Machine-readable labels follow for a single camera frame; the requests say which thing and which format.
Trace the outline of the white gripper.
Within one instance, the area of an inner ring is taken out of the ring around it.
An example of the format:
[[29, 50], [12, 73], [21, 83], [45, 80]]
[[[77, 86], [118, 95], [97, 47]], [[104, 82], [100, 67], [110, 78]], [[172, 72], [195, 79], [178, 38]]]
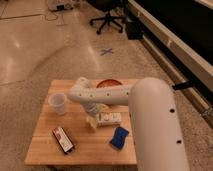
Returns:
[[93, 129], [96, 130], [98, 127], [98, 122], [97, 119], [94, 118], [99, 112], [106, 111], [109, 109], [108, 105], [105, 104], [97, 104], [97, 103], [83, 103], [82, 104], [85, 112], [90, 115], [86, 117], [86, 122], [89, 124], [89, 126]]

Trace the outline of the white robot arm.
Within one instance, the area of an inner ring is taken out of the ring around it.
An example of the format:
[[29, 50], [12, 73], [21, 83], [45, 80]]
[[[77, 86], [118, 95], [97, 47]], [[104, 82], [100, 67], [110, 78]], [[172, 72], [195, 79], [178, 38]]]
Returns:
[[68, 98], [91, 116], [100, 103], [129, 110], [138, 171], [190, 171], [173, 92], [163, 80], [146, 77], [132, 85], [91, 88], [76, 80]]

